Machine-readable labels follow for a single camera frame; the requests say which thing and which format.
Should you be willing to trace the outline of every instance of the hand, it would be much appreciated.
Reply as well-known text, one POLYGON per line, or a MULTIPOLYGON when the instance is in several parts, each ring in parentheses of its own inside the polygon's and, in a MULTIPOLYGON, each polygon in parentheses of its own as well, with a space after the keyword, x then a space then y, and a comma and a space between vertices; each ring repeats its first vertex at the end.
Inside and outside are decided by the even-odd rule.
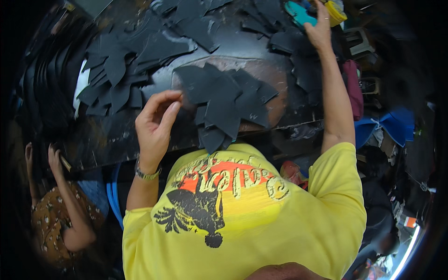
POLYGON ((28 177, 31 178, 31 175, 33 174, 33 144, 31 144, 31 142, 25 147, 25 161, 28 177))
POLYGON ((166 90, 152 95, 135 119, 140 146, 139 167, 153 174, 167 152, 171 128, 181 108, 182 92, 166 90))
POLYGON ((332 40, 330 30, 330 15, 327 8, 319 0, 314 0, 317 5, 317 24, 312 26, 309 22, 306 22, 303 27, 305 28, 308 39, 310 39, 313 46, 318 52, 332 51, 332 40))
POLYGON ((59 158, 60 150, 55 152, 53 145, 48 146, 48 164, 56 180, 64 179, 64 172, 59 158))

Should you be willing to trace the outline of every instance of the plastic chair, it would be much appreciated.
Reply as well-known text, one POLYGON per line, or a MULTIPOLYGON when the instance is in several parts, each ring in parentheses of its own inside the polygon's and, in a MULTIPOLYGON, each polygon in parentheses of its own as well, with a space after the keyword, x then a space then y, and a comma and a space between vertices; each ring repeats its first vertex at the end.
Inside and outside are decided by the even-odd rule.
POLYGON ((120 171, 121 163, 117 164, 112 171, 111 182, 106 184, 106 191, 108 194, 109 204, 111 205, 112 211, 120 223, 121 229, 123 230, 123 217, 121 216, 120 204, 118 202, 118 172, 120 171))

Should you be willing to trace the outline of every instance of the brown floral dress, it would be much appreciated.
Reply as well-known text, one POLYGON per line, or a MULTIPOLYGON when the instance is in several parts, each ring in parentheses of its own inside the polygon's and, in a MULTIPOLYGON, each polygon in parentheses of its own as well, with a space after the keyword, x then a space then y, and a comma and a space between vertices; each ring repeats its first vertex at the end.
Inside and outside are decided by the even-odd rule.
MULTIPOLYGON (((103 214, 76 183, 69 182, 69 187, 86 210, 94 230, 98 230, 104 222, 103 214)), ((62 240, 62 232, 71 228, 72 222, 58 187, 46 193, 36 207, 31 206, 31 225, 47 261, 61 269, 72 267, 81 252, 68 251, 62 240)))

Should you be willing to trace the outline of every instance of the wooden stick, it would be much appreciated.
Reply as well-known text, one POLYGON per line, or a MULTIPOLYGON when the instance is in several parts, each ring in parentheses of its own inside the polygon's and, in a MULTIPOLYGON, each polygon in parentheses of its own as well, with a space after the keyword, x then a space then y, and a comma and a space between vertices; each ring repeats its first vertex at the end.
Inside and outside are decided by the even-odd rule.
POLYGON ((67 169, 68 172, 70 172, 72 170, 72 166, 69 164, 69 162, 65 159, 65 157, 63 157, 62 155, 60 156, 60 160, 62 161, 62 164, 65 166, 65 168, 67 169))

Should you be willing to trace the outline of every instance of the wristwatch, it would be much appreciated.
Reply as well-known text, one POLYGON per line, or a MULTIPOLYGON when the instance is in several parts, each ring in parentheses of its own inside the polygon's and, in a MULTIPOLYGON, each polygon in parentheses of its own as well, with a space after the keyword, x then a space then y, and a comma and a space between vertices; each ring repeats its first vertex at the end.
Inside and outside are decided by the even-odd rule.
POLYGON ((160 172, 162 171, 162 168, 159 168, 157 170, 157 172, 154 174, 146 174, 140 170, 140 167, 138 166, 139 163, 140 163, 140 156, 137 158, 137 162, 135 164, 135 175, 137 175, 139 178, 141 178, 145 181, 150 181, 150 180, 156 178, 157 175, 159 175, 160 172))

